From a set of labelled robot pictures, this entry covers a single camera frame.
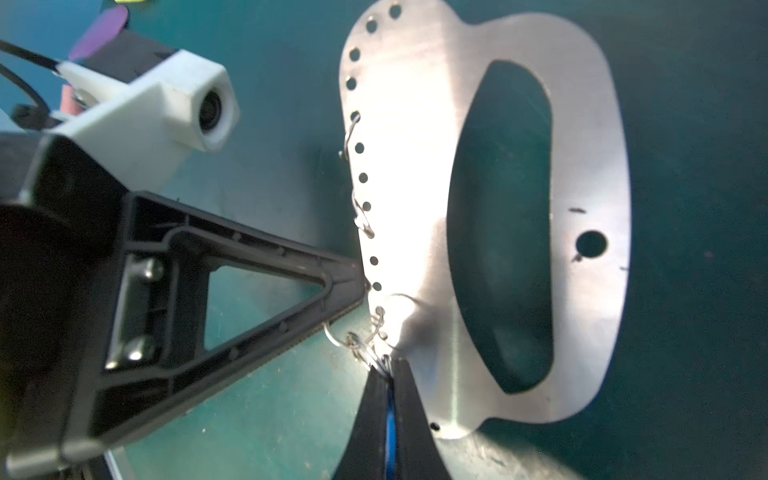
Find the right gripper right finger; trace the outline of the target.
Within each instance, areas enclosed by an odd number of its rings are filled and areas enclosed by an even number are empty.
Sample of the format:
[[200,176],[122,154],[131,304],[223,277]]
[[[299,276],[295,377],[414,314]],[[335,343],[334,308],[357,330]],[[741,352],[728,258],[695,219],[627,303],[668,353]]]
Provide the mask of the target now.
[[450,479],[434,442],[412,370],[405,359],[392,362],[395,478]]

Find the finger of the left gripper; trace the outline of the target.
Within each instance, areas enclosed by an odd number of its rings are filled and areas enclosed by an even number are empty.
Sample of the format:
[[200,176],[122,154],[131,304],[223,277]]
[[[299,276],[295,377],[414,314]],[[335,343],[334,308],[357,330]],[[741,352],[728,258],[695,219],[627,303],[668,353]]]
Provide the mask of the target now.
[[94,296],[77,443],[158,428],[360,305],[359,261],[148,193],[124,201]]

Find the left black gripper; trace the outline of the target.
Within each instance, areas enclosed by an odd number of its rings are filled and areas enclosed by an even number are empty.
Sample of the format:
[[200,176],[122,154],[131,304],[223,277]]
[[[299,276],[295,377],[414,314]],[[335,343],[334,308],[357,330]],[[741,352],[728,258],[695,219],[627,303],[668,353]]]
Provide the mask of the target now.
[[126,186],[73,140],[1,137],[1,475],[48,479],[116,442],[129,399],[96,369]]

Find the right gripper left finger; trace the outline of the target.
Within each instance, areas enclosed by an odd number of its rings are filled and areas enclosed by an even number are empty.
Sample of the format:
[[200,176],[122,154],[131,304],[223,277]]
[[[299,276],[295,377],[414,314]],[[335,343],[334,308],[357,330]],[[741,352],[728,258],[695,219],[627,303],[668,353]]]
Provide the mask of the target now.
[[388,378],[370,370],[344,453],[333,479],[388,478]]

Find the silver metal keyring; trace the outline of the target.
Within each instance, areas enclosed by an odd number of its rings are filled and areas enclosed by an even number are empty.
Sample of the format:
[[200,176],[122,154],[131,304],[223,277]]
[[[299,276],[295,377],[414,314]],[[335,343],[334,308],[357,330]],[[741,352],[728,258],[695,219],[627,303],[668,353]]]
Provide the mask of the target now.
[[381,324],[375,322],[373,330],[367,337],[361,337],[355,332],[348,331],[343,339],[336,337],[329,322],[323,323],[326,338],[336,347],[352,352],[356,360],[374,370],[384,378],[391,377],[391,367],[387,355],[379,355],[374,348],[374,340],[379,336]]

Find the plate keyring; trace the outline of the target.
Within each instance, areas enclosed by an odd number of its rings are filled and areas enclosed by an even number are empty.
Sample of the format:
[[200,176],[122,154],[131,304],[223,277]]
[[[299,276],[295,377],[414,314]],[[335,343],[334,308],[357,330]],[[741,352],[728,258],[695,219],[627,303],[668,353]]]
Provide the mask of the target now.
[[376,306],[374,309],[374,313],[370,317],[373,329],[370,335],[365,340],[366,343],[372,342],[379,335],[379,332],[385,323],[384,315],[385,315],[384,308],[382,306]]
[[365,214],[365,211],[362,207],[362,205],[358,202],[355,196],[355,192],[351,193],[351,201],[355,213],[354,223],[356,227],[368,238],[373,239],[375,237],[375,232],[373,231],[367,216]]
[[339,151],[340,158],[346,161],[347,163],[350,162],[349,144],[350,144],[354,129],[357,126],[357,124],[360,122],[361,114],[358,111],[354,111],[351,114],[350,119],[351,119],[350,125],[346,129],[346,133],[344,137],[343,148]]

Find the purple toy spatula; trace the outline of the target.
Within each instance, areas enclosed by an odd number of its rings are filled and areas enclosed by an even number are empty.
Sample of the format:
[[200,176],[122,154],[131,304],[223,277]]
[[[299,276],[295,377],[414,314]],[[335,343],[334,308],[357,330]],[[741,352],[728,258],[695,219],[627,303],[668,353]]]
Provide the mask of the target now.
[[[97,52],[125,28],[129,20],[128,8],[117,5],[104,10],[70,50],[67,60],[77,62]],[[75,89],[66,83],[61,90],[59,110],[68,115],[79,115],[83,108],[75,100]]]

